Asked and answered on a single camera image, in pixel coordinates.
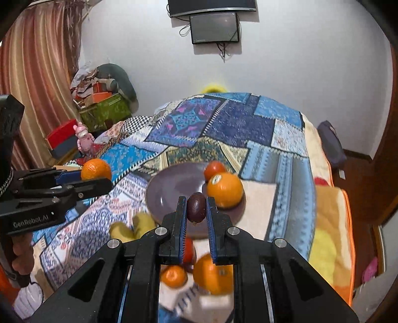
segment bed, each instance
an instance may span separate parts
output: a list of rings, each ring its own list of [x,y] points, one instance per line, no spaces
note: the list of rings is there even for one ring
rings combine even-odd
[[[246,209],[237,226],[258,239],[285,238],[351,304],[355,250],[347,195],[333,186],[318,133],[299,111],[251,93],[201,94],[121,121],[97,142],[114,188],[86,201],[85,212],[68,211],[63,225],[34,234],[36,283],[14,304],[23,318],[109,240],[111,223],[131,226],[134,214],[148,211],[153,176],[173,164],[211,160],[243,182]],[[194,243],[198,256],[206,253],[206,240]],[[178,291],[161,284],[159,322],[232,320],[232,296],[203,298],[191,278]]]

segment plate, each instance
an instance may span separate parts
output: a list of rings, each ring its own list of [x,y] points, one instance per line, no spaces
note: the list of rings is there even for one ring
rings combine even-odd
[[[189,198],[195,192],[202,192],[207,197],[207,184],[203,171],[208,163],[181,163],[169,166],[157,173],[149,182],[146,189],[146,206],[153,219],[161,224],[166,214],[175,212],[178,198]],[[221,209],[236,225],[241,219],[246,205],[246,196],[243,194],[239,204],[231,209]],[[188,221],[187,236],[196,239],[207,238],[207,222],[204,219],[195,226]]]

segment bag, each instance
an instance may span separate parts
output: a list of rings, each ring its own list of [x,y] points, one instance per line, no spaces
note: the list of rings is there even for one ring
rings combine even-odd
[[[343,168],[347,157],[337,137],[336,130],[329,121],[321,122],[318,134],[322,141],[322,149],[332,169]]]

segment striped curtain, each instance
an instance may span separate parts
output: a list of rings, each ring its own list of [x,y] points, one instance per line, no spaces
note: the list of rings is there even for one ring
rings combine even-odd
[[[72,57],[73,48],[66,37],[70,26],[65,16],[76,12],[71,7],[66,9],[70,2],[52,1],[28,7],[0,47],[0,93],[12,94],[25,106],[14,144],[12,164],[16,169],[45,167],[51,158],[45,136],[77,117],[69,90],[79,54]],[[80,45],[74,50],[80,51]]]

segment tangerine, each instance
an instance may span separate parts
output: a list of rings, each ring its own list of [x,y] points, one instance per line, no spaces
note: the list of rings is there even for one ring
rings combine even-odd
[[[235,174],[216,174],[207,184],[207,195],[214,197],[217,206],[233,208],[242,199],[243,185]]]
[[[234,267],[216,266],[207,253],[193,266],[193,280],[213,295],[226,295],[234,290]]]
[[[187,282],[188,275],[180,266],[169,266],[160,274],[160,280],[170,288],[180,288]]]
[[[225,173],[226,168],[223,163],[220,161],[213,160],[211,161],[205,168],[205,171],[203,172],[205,176],[206,182],[210,180],[214,175],[218,173]]]
[[[83,165],[80,176],[82,178],[82,181],[102,177],[112,180],[112,171],[106,161],[99,158],[94,158]]]

